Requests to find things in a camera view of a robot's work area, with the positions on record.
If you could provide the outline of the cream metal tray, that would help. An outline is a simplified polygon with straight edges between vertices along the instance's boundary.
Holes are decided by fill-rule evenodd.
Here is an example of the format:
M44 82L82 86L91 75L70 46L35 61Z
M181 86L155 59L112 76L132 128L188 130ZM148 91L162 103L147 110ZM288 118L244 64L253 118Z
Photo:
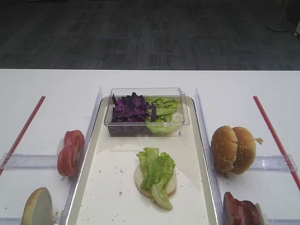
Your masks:
M180 136L111 137L104 125L108 98L100 103L70 225L215 225L213 200L193 99L186 97L189 125ZM165 210L136 187L137 153L159 148L175 161L177 189Z

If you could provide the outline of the bread crumb piece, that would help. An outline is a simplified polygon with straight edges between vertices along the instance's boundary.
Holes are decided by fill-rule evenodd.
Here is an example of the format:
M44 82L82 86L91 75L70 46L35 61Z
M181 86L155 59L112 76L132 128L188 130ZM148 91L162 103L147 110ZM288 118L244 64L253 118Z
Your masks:
M255 139L259 144L262 144L264 142L264 140L262 138L256 138Z

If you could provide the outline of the white pusher block meat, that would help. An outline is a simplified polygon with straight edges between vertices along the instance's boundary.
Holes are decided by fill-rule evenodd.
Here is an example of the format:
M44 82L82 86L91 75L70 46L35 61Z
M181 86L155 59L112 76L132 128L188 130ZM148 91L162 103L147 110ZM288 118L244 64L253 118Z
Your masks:
M262 212L262 209L261 209L260 204L259 204L259 203L256 203L255 206L256 206L257 211L258 211L258 213L259 213L259 218L260 218L260 221L261 221L261 225L269 225L267 216L266 216L265 213Z

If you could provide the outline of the green lettuce pile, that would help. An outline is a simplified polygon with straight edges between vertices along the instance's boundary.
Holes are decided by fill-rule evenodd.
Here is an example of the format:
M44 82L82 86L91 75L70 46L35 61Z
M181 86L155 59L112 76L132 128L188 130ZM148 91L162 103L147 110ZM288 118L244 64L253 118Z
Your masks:
M146 119L147 128L153 135L170 135L180 128L183 115L179 112L179 101L165 97L148 97L146 100L156 109L155 119L151 119L151 109L148 109L149 117Z

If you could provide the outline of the clear plastic salad box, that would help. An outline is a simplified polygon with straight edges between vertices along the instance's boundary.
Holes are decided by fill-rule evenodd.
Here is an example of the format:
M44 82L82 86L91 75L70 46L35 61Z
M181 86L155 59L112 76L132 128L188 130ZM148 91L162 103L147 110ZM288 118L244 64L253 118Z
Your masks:
M131 96L133 92L138 96L142 95L145 100L148 97L163 97L180 102L179 112L183 115L183 121L179 124L180 128L176 132L166 136L180 135L182 127L189 124L185 93L180 88L114 88L111 90L104 118L104 125L107 127L110 136L161 136L153 135L147 128L146 122L111 122L113 108L115 107L112 96L115 95L116 99L119 99L127 95Z

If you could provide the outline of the standing bun half left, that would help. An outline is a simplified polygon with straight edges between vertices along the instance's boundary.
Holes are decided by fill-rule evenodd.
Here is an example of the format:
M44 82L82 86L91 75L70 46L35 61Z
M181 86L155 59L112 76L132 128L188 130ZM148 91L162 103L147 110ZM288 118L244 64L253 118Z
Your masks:
M29 196L22 215L21 225L50 225L53 205L50 192L45 187L36 189Z

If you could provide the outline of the sesame bun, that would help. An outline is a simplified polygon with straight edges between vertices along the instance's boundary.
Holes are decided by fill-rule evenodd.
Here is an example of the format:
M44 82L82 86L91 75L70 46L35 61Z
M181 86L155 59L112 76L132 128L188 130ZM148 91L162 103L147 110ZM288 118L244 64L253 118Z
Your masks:
M237 155L233 163L233 169L230 171L234 174L244 173L254 162L256 157L256 143L252 133L244 127L234 127L237 137Z
M238 139L230 126L221 126L213 134L211 148L216 169L225 173L233 169Z

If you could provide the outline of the red strip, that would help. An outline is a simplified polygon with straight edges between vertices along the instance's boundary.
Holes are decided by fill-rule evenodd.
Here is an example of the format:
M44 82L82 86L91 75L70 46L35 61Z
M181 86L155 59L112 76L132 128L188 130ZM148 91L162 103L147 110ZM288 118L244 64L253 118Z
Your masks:
M38 101L37 105L35 106L34 110L32 111L31 115L27 119L25 125L21 129L19 135L17 136L16 140L14 141L14 143L13 143L12 147L10 148L9 152L6 153L3 156L2 162L0 164L0 175L2 175L2 173L4 171L4 166L7 164L7 162L9 161L9 159L12 157L13 153L15 152L15 149L17 148L18 144L20 143L21 139L23 138L25 132L27 131L29 125L33 121L33 119L36 116L37 112L39 111L39 109L40 109L42 103L44 102L44 100L45 100L45 96L42 96L40 98L40 100Z
M298 174L296 172L296 167L292 164L291 158L286 153L286 151L285 151L285 149L284 149L284 147L283 147L283 145L282 145L282 143L281 143L281 141L280 141L280 139L279 139L279 137L278 137L278 135L277 135L277 133L276 133L276 131L275 131L272 123L271 123L271 121L268 118L267 113L265 112L265 110L264 110L264 108L263 108L260 100L258 99L258 96L253 96L253 99L254 99L254 101L255 101L255 103L256 103L256 105L257 105L257 107L258 107L258 109L259 109L259 111L260 111L260 113L261 113L261 115L262 115L262 117L264 119L264 121L266 122L267 127L269 128L269 130L270 130L270 132L271 132L271 134L273 136L273 139L274 139L274 141L275 141L275 143L276 143L279 151L284 156L284 159L285 159L285 161L286 161L286 163L287 163L287 165L289 167L290 173L291 173L291 175L292 175L292 177L293 177L293 179L294 179L294 181L295 181L298 189L300 189L300 179L299 179L299 176L298 176Z

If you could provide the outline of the green lettuce leaf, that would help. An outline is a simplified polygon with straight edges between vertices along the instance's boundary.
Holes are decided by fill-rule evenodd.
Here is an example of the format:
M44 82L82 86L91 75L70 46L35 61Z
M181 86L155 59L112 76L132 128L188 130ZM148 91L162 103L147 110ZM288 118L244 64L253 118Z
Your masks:
M172 210L166 186L175 170L175 162L165 152L160 153L158 148L145 147L137 153L139 166L143 173L141 188L151 191L152 200L164 209Z

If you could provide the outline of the left red strip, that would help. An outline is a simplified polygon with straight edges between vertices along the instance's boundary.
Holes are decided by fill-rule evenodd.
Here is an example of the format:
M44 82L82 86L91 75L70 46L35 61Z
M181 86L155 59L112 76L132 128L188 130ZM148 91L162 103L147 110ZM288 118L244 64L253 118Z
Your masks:
M4 171L4 166L7 164L7 162L9 161L9 159L12 157L13 153L15 152L15 149L17 148L18 144L20 143L21 139L23 138L25 132L27 131L29 125L33 121L33 119L36 116L37 112L39 111L39 109L40 109L42 103L44 102L44 100L45 100L45 96L42 96L40 98L40 100L38 101L37 105L35 106L34 110L32 111L31 115L27 119L25 125L21 129L19 135L17 136L16 140L14 141L14 143L13 143L12 147L10 148L9 152L6 153L3 156L2 162L0 164L0 175L2 175L2 173Z

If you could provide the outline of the clear holder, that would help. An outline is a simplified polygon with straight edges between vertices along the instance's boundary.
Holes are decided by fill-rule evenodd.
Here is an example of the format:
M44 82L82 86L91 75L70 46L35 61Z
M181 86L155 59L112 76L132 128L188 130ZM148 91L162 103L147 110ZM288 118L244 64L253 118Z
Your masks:
M294 172L296 167L291 155L257 156L248 170Z
M299 219L267 219L267 225L300 225Z
M56 169L57 155L24 155L6 153L0 161L1 169Z

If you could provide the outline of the right sesame bun top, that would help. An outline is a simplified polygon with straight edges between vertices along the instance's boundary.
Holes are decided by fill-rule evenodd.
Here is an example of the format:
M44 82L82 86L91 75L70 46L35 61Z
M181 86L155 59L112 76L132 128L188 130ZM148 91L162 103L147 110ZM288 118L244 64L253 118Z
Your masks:
M234 174L244 173L254 162L256 157L256 143L252 133L244 127L234 127L237 137L237 155L233 163L233 169L230 171Z

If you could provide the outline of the right red strip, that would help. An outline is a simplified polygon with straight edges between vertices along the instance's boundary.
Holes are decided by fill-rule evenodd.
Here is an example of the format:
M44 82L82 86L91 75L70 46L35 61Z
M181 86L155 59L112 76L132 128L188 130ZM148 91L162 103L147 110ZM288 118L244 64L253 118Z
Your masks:
M264 108L263 108L260 100L258 99L258 96L253 96L253 99L254 99L254 101L255 101L255 103L256 103L256 105L257 105L257 107L258 107L258 109L259 109L259 111L260 111L260 113L261 113L261 115L262 115L262 117L264 119L264 121L266 122L267 127L269 128L269 130L270 130L270 132L271 132L271 134L273 136L273 139L274 139L274 141L275 141L275 143L276 143L279 151L284 156L284 159L285 159L285 161L286 161L286 163L287 163L287 165L289 167L290 173L291 173L291 175L292 175L292 177L293 177L293 179L294 179L294 181L295 181L298 189L300 189L300 179L299 179L299 176L298 176L298 174L296 172L296 167L292 164L291 158L286 153L286 151L285 151L285 149L284 149L284 147L283 147L283 145L282 145L282 143L281 143L281 141L280 141L280 139L279 139L279 137L278 137L278 135L277 135L277 133L276 133L276 131L275 131L272 123L271 123L271 121L268 118L267 113L265 112L265 110L264 110Z

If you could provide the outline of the front meat patty slice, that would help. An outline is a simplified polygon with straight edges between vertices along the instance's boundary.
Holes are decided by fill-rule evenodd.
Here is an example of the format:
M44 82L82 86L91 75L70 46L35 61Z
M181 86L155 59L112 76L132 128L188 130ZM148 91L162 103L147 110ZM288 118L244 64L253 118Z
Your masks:
M229 225L245 225L244 209L230 192L225 192L223 201L227 222Z

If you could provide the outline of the bottom bun slice on tray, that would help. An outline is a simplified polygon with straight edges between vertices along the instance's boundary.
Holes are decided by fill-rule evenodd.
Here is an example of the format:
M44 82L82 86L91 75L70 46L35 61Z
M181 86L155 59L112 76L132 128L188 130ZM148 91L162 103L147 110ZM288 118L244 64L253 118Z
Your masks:
M151 191L147 191L140 187L140 185L144 179L140 166L137 166L137 168L135 169L134 179L135 179L135 185L138 188L138 190L141 193L143 193L145 196L152 198ZM168 196L171 196L176 191L176 189L177 189L177 177L176 177L176 173L174 170L173 175L166 186Z

